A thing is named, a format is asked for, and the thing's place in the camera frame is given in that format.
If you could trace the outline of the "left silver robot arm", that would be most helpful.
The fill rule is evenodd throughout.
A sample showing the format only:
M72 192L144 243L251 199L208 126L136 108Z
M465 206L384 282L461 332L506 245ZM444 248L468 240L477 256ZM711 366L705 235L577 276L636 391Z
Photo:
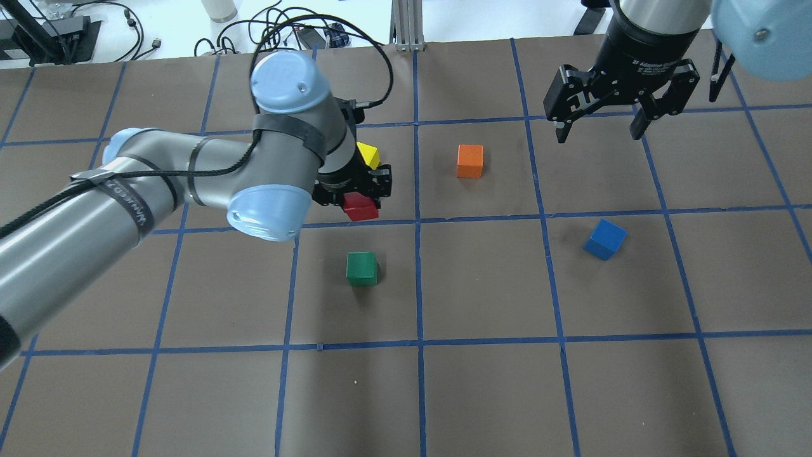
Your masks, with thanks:
M249 236L288 242L313 203L379 209L391 166L372 167L357 145L363 110L337 98L310 56L252 56L251 142L125 128L100 168L70 177L50 199L2 227L2 367L26 342L185 203L219 208Z

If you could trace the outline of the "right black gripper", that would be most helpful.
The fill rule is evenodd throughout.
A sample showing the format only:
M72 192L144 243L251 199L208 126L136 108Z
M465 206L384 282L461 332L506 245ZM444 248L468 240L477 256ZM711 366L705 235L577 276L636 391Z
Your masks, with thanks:
M697 34L659 34L615 13L593 69L562 65L543 98L557 142L565 143L574 122L603 107L639 105L629 127L635 141L653 121L682 113L701 79L693 60L684 60ZM653 95L666 84L662 96Z

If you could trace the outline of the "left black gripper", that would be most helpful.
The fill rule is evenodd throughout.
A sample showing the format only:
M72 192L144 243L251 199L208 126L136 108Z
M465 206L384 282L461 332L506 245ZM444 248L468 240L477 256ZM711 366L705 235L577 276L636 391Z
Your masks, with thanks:
M377 210L382 208L382 199L391 197L393 174L391 165L380 165L371 169L363 161L360 152L340 159L337 152L328 159L339 159L339 168L328 173L319 171L312 192L312 200L321 206L343 206L345 194L358 193L368 197Z

